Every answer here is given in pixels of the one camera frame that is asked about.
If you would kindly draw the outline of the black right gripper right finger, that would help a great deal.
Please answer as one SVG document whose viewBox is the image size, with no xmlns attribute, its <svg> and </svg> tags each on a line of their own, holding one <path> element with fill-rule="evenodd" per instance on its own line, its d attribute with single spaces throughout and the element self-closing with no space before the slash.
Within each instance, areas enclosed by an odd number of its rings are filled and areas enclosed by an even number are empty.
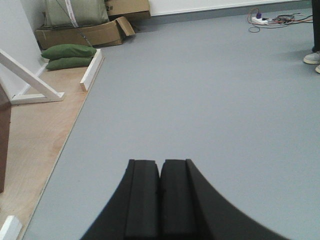
<svg viewBox="0 0 320 240">
<path fill-rule="evenodd" d="M 162 240 L 284 239 L 231 204 L 190 159 L 167 159 L 160 186 Z"/>
</svg>

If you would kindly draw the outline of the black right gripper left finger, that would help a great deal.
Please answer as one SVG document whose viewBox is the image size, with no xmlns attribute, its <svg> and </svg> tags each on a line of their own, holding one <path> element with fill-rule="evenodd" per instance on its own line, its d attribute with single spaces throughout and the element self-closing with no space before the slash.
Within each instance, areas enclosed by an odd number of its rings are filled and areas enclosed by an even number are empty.
<svg viewBox="0 0 320 240">
<path fill-rule="evenodd" d="M 128 162 L 115 192 L 83 240 L 156 240 L 159 236 L 159 172 L 153 160 Z"/>
</svg>

